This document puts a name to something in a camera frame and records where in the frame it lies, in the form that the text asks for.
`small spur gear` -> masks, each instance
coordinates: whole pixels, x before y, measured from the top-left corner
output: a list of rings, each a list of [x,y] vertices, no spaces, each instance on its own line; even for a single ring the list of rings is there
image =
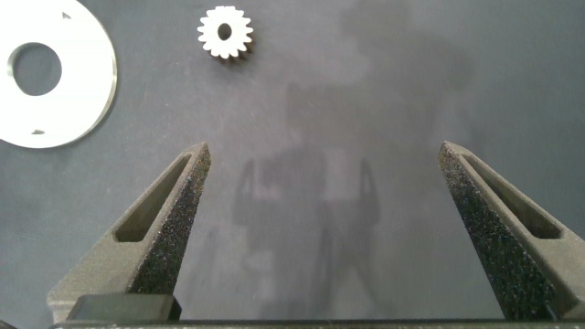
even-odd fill
[[[246,44],[252,41],[248,36],[253,31],[248,27],[249,22],[243,10],[236,10],[234,6],[217,6],[207,11],[207,17],[201,18],[203,26],[197,28],[201,32],[199,41],[213,57],[236,58],[240,51],[248,49]]]

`flat metal ring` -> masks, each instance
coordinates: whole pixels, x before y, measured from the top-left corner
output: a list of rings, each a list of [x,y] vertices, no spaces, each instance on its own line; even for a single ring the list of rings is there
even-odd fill
[[[109,110],[117,69],[112,43],[91,12],[75,0],[4,0],[0,11],[0,139],[46,148],[73,142]],[[57,86],[30,96],[16,84],[13,64],[27,44],[43,44],[61,62]]]

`gear center hole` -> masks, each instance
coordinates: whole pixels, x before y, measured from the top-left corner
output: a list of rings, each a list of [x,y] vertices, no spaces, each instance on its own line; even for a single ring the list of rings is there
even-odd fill
[[[229,26],[229,24],[224,23],[224,24],[220,25],[218,27],[218,35],[219,35],[219,38],[224,40],[224,41],[229,39],[229,37],[231,37],[231,27]]]
[[[40,43],[20,46],[8,60],[8,74],[18,88],[30,96],[44,95],[57,87],[61,70],[57,53]]]

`black plastic part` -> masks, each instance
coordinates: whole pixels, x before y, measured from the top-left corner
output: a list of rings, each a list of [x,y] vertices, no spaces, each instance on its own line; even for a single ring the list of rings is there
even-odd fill
[[[56,324],[51,329],[581,329],[584,323],[509,323],[502,321],[181,321],[174,323]]]
[[[174,321],[180,316],[172,295],[109,293],[79,297],[67,320]]]

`dark gray surface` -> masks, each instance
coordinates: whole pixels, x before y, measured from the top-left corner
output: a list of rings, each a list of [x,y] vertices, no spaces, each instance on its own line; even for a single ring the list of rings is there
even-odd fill
[[[582,1],[241,1],[257,47],[237,67],[197,42],[225,3],[83,3],[112,38],[117,100],[75,144],[0,143],[9,323],[46,326],[50,287],[203,141],[183,318],[500,317],[443,140],[585,236]]]

